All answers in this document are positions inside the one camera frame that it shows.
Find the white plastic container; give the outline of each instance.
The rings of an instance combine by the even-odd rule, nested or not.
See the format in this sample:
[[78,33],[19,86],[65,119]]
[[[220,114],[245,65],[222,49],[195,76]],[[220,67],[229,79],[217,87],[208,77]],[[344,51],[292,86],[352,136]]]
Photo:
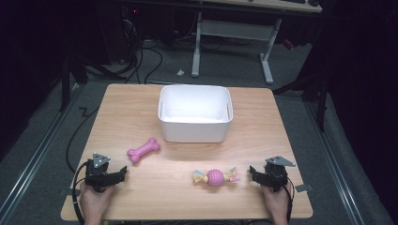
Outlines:
[[158,117],[167,142],[220,143],[233,116],[225,87],[173,84],[161,89]]

